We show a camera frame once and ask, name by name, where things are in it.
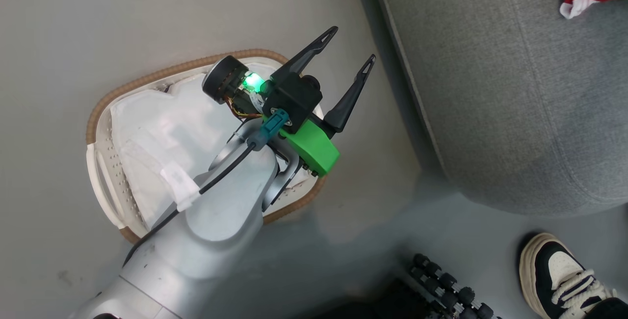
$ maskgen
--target gray floor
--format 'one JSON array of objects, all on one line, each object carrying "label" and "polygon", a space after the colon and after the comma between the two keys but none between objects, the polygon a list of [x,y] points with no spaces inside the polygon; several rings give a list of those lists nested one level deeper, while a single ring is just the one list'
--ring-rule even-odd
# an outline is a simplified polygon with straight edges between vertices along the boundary
[{"label": "gray floor", "polygon": [[420,251],[505,319],[533,318],[516,247],[557,234],[628,290],[626,209],[535,220],[476,205],[435,167],[376,0],[0,0],[0,316],[58,318],[107,285],[130,248],[97,205],[83,134],[100,97],[141,75],[213,53],[290,55],[340,28],[309,73],[329,109],[370,53],[380,58],[316,201],[264,227],[208,318],[291,318],[376,292]]}]

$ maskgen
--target green led light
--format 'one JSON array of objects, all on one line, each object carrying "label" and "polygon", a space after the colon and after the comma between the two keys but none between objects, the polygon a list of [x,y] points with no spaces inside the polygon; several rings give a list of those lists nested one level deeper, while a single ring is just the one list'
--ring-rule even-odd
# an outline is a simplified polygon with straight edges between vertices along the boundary
[{"label": "green led light", "polygon": [[249,91],[252,89],[255,92],[260,92],[263,83],[264,79],[256,73],[251,73],[244,79],[244,86],[246,86]]}]

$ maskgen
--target basket handle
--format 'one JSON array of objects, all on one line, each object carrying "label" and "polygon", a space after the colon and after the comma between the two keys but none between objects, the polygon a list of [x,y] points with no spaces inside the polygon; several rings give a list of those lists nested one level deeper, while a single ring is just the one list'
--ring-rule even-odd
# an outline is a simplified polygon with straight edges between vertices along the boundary
[{"label": "basket handle", "polygon": [[[118,216],[117,210],[114,209],[113,202],[108,200],[107,195],[105,194],[105,189],[103,184],[101,183],[101,175],[104,175],[103,170],[101,169],[100,164],[96,159],[96,151],[94,150],[94,144],[87,145],[87,172],[89,174],[89,180],[92,183],[92,188],[94,189],[94,193],[96,194],[96,199],[98,203],[101,205],[101,208],[107,215],[107,218],[116,225],[118,229],[123,229],[126,227],[120,217]],[[109,189],[109,194],[115,194],[114,190]]]}]

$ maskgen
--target black cable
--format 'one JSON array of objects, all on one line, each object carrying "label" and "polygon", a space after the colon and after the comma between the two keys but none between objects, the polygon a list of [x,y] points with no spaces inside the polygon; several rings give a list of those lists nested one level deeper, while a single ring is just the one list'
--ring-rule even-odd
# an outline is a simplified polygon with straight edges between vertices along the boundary
[{"label": "black cable", "polygon": [[179,214],[179,210],[175,209],[175,211],[172,211],[172,213],[169,214],[168,217],[166,217],[163,221],[161,221],[159,225],[157,225],[154,229],[151,229],[150,232],[148,232],[142,238],[140,238],[139,241],[137,241],[137,243],[133,245],[133,248],[131,248],[129,253],[126,255],[126,259],[124,259],[124,263],[122,264],[122,267],[124,267],[126,263],[128,263],[129,260],[131,260],[131,257],[133,256],[135,250],[137,250],[137,248],[139,248],[140,245],[144,244],[145,241],[147,241],[148,238],[152,237],[153,234],[157,233],[157,231],[159,231],[160,229],[163,229],[166,223],[170,222],[170,220],[175,218],[175,216],[177,216],[178,214]]},{"label": "black cable", "polygon": [[[222,180],[222,178],[224,178],[227,174],[229,174],[229,172],[233,171],[233,169],[240,164],[240,162],[242,162],[246,156],[249,155],[249,153],[251,153],[251,151],[253,151],[253,149],[255,148],[255,144],[251,144],[249,145],[242,154],[240,154],[240,156],[238,156],[237,159],[235,159],[233,162],[231,162],[231,164],[229,164],[229,166],[227,168],[225,168],[224,171],[220,172],[220,174],[218,174],[218,176],[216,176],[216,178],[213,178],[213,180],[211,180],[211,182],[207,183],[207,185],[205,185],[204,187],[202,187],[198,193],[199,194],[204,194],[206,191],[208,191],[211,187],[213,187],[214,185],[216,185],[219,181]],[[139,248],[142,244],[144,244],[150,237],[152,237],[155,233],[157,233],[160,229],[163,229],[163,227],[170,222],[173,218],[175,218],[175,216],[177,216],[179,214],[179,210],[175,210],[172,211],[171,214],[168,215],[168,217],[166,217],[163,221],[161,221],[159,223],[159,225],[155,226],[154,229],[150,230],[150,232],[148,232],[147,234],[145,234],[141,239],[139,239],[139,241],[137,241],[137,243],[135,243],[135,245],[133,245],[133,247],[131,248],[131,250],[129,251],[129,253],[126,256],[126,259],[124,259],[124,263],[122,264],[122,266],[124,267],[126,265],[126,263],[129,262],[129,260],[131,260],[131,257],[133,256],[133,254],[135,253],[135,251],[137,250],[137,248]]]},{"label": "black cable", "polygon": [[229,174],[229,172],[233,171],[233,169],[236,167],[236,165],[240,164],[240,162],[242,162],[246,158],[246,156],[248,156],[249,153],[251,153],[251,151],[253,151],[254,148],[255,148],[255,144],[249,145],[244,150],[244,152],[240,156],[238,156],[237,159],[235,159],[233,162],[231,162],[231,164],[229,164],[229,167],[225,168],[225,170],[220,172],[220,174],[218,174],[218,176],[216,178],[214,178],[211,182],[207,183],[207,185],[202,187],[198,191],[198,193],[202,195],[206,191],[208,191],[210,187],[213,187],[214,185],[216,185],[216,183],[218,183],[220,180],[222,180],[222,178],[224,178],[227,174]]}]

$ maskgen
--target caster wheel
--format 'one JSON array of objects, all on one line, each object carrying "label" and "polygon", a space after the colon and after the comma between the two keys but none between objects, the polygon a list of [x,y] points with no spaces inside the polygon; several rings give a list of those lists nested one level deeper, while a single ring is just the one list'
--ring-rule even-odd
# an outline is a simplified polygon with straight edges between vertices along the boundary
[{"label": "caster wheel", "polygon": [[451,310],[453,309],[453,306],[455,306],[456,303],[458,303],[458,297],[456,297],[456,295],[453,294],[452,292],[445,292],[443,296],[440,298],[440,303],[442,303],[445,306],[445,308],[447,309],[447,312],[451,312]]},{"label": "caster wheel", "polygon": [[424,256],[424,255],[423,255],[423,254],[421,254],[421,253],[417,253],[417,254],[415,255],[415,257],[412,259],[412,262],[413,262],[413,263],[415,263],[415,266],[416,266],[416,267],[419,267],[420,269],[424,269],[424,268],[425,268],[425,267],[423,266],[423,264],[424,264],[426,261],[429,263],[429,262],[430,262],[430,258],[429,258],[429,257],[427,257],[427,256]]},{"label": "caster wheel", "polygon": [[460,313],[460,319],[477,319],[477,315],[471,308],[465,308],[462,313]]},{"label": "caster wheel", "polygon": [[469,287],[465,287],[458,293],[458,299],[463,305],[470,306],[471,302],[475,299],[475,292]]},{"label": "caster wheel", "polygon": [[438,281],[433,278],[428,278],[425,281],[425,289],[428,290],[431,294],[436,294],[436,289],[438,288]]},{"label": "caster wheel", "polygon": [[446,272],[438,277],[438,282],[440,282],[440,285],[442,285],[444,289],[451,290],[451,286],[456,283],[456,279]]},{"label": "caster wheel", "polygon": [[437,270],[440,270],[440,266],[438,266],[437,263],[428,263],[425,266],[425,274],[427,274],[427,276],[437,277],[436,276]]},{"label": "caster wheel", "polygon": [[485,303],[482,303],[480,309],[477,310],[477,316],[480,317],[480,319],[491,319],[493,317],[493,310],[485,305]]}]

